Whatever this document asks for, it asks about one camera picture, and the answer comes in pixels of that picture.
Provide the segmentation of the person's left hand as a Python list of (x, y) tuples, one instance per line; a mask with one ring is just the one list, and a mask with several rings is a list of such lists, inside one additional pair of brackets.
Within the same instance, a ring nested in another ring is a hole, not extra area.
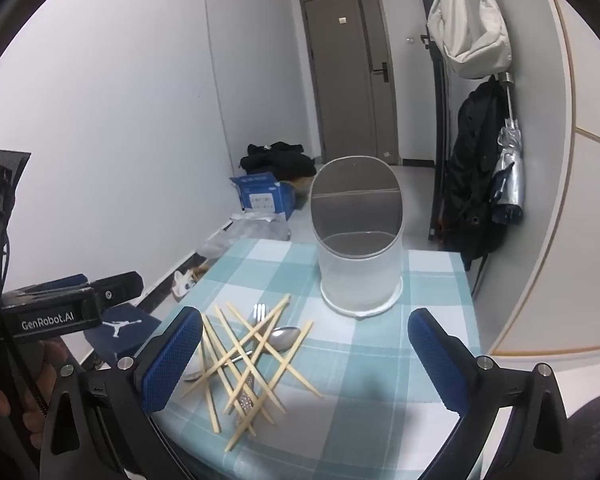
[[(76, 364), (76, 359), (60, 338), (40, 341), (38, 346), (44, 350), (42, 366), (38, 374), (32, 377), (44, 401), (50, 404), (61, 367), (66, 364)], [(45, 415), (28, 388), (18, 388), (17, 382), (10, 374), (10, 369), (6, 368), (4, 373), (0, 373), (1, 418), (10, 415), (16, 400), (22, 407), (22, 422), (27, 429), (29, 441), (39, 451), (43, 444)]]

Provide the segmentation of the white shoulder bag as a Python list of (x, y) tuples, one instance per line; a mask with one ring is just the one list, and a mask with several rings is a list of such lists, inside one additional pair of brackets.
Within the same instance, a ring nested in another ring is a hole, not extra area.
[(428, 32), (452, 71), (475, 80), (506, 72), (513, 52), (505, 18), (496, 0), (479, 0), (478, 12), (468, 0), (434, 0)]

